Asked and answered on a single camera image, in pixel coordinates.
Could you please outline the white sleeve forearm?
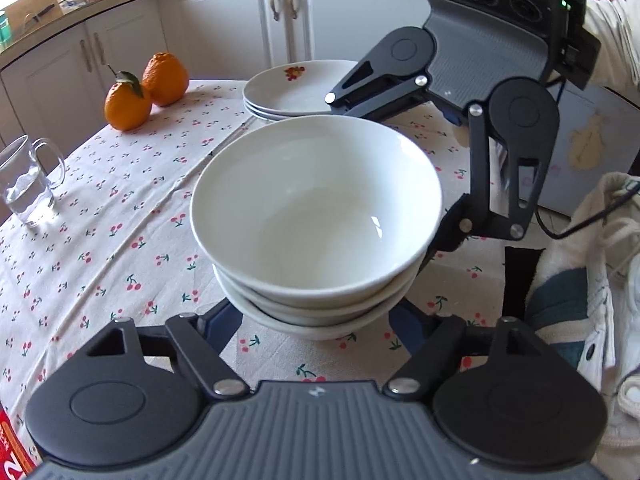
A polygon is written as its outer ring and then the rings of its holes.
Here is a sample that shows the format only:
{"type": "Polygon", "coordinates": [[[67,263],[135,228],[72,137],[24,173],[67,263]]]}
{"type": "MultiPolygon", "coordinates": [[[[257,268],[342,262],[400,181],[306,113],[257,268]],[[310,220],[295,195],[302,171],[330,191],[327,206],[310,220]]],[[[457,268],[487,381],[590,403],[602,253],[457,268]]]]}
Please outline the white sleeve forearm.
{"type": "Polygon", "coordinates": [[[639,90],[639,0],[587,0],[584,29],[600,41],[590,84],[639,90]]]}

